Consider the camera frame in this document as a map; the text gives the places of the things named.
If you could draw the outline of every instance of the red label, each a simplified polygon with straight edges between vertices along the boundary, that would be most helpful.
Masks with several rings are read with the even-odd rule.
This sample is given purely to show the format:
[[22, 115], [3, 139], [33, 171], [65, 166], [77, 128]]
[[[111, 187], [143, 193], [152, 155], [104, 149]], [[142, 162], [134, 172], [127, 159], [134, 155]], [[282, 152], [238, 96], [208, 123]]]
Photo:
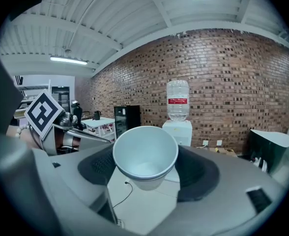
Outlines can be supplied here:
[[187, 104], [187, 99], [180, 99], [180, 98], [169, 99], [169, 104]]

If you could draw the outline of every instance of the black cable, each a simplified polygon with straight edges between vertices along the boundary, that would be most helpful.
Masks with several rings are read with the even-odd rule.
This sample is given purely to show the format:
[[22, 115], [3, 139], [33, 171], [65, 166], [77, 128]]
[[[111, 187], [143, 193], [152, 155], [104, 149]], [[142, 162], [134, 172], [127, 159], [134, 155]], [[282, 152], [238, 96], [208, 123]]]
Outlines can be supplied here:
[[129, 185], [131, 186], [131, 192], [128, 194], [128, 196], [127, 196], [123, 201], [121, 201], [121, 202], [119, 202], [118, 204], [114, 205], [114, 206], [113, 206], [113, 209], [114, 209], [117, 205], [123, 203], [123, 202], [130, 196], [130, 194], [133, 192], [133, 186], [132, 186], [129, 182], [125, 182], [125, 184], [129, 184]]
[[42, 146], [40, 146], [40, 145], [38, 144], [37, 140], [35, 139], [32, 129], [33, 129], [33, 127], [30, 125], [30, 133], [31, 133], [31, 136], [32, 136], [34, 142], [36, 143], [36, 145], [37, 145], [40, 149], [42, 149]]

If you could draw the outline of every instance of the fluorescent light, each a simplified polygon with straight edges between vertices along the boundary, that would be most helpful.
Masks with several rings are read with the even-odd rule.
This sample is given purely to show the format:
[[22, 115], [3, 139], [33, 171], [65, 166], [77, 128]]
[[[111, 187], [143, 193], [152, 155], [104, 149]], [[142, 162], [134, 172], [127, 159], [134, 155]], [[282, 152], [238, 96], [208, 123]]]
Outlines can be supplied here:
[[62, 58], [62, 57], [56, 57], [56, 56], [51, 56], [51, 61], [62, 61], [62, 62], [80, 64], [80, 65], [87, 64], [87, 62], [79, 60], [79, 59]]

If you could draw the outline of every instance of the white wall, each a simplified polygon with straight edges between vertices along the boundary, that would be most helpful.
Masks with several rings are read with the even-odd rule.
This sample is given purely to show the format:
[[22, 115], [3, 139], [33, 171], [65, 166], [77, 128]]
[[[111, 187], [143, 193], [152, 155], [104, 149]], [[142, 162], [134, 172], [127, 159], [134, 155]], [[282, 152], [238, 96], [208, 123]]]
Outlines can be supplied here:
[[[46, 84], [51, 80], [52, 87], [64, 86], [69, 87], [70, 100], [75, 99], [75, 77], [66, 75], [20, 75], [23, 77], [23, 86], [34, 86], [38, 84]], [[17, 85], [15, 76], [12, 76], [14, 84]], [[34, 95], [40, 93], [41, 90], [25, 91], [27, 95]]]

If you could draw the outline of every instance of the tiled floor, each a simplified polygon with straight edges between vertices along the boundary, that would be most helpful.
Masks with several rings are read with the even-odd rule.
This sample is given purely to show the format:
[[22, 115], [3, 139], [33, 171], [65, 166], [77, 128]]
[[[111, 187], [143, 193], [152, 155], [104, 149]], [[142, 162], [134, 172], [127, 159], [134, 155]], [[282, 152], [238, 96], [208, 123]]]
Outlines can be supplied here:
[[132, 184], [133, 192], [115, 207], [115, 213], [118, 219], [123, 221], [126, 230], [145, 235], [175, 208], [179, 183], [165, 180], [157, 189], [143, 191], [116, 168], [108, 184], [113, 206], [126, 198], [131, 191], [131, 186], [124, 184], [125, 181]]

